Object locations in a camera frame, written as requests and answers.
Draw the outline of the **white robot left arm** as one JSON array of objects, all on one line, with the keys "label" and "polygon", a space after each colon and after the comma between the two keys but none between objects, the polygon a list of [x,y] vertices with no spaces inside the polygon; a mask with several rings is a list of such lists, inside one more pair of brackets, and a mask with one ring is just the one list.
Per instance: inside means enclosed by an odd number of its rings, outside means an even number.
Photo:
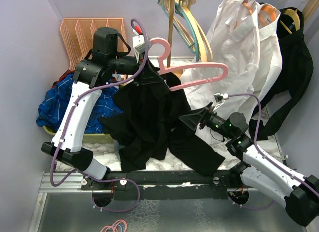
[{"label": "white robot left arm", "polygon": [[118,40],[122,35],[114,28],[101,27],[93,35],[93,47],[87,56],[76,65],[73,76],[71,97],[62,119],[62,123],[50,142],[44,142],[41,150],[75,170],[93,179],[93,184],[99,189],[109,186],[110,169],[98,162],[93,152],[82,147],[82,139],[90,114],[100,97],[102,90],[118,86],[119,83],[109,83],[112,75],[128,74],[136,78],[145,67],[148,60],[148,50],[154,44],[164,46],[164,54],[158,57],[160,70],[165,70],[164,60],[171,52],[169,42],[163,38],[152,38],[143,32],[133,37],[135,56],[126,52],[118,52]]}]

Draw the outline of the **pink hanger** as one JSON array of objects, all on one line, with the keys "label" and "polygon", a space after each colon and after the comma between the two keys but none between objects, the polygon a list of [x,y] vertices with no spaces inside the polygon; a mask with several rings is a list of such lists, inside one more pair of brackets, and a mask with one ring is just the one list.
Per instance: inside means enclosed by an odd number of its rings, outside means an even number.
[{"label": "pink hanger", "polygon": [[150,40],[150,43],[151,45],[160,44],[164,47],[164,53],[157,58],[157,61],[159,64],[159,71],[158,71],[159,75],[165,75],[170,72],[177,72],[181,70],[186,72],[187,69],[195,73],[204,71],[206,68],[212,69],[212,73],[213,73],[212,76],[210,77],[204,76],[203,78],[200,79],[199,76],[195,75],[197,80],[192,80],[184,84],[171,87],[170,88],[171,91],[178,91],[178,90],[186,89],[189,87],[203,85],[206,83],[217,82],[217,81],[225,79],[226,76],[228,75],[228,72],[229,72],[228,66],[223,63],[200,62],[200,63],[189,63],[189,64],[183,64],[179,66],[166,67],[164,65],[164,61],[168,59],[168,56],[171,53],[171,46],[169,42],[166,39],[156,37],[156,38],[152,38]]}]

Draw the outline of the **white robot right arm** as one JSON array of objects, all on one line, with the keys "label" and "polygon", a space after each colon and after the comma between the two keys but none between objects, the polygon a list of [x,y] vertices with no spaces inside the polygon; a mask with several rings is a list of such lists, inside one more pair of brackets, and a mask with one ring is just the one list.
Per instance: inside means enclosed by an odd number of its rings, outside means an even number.
[{"label": "white robot right arm", "polygon": [[208,104],[180,116],[190,129],[209,127],[229,141],[227,150],[240,159],[229,175],[233,187],[253,187],[280,204],[297,224],[306,227],[319,215],[319,180],[290,169],[255,145],[245,131],[248,124],[242,113],[234,112],[223,119]]}]

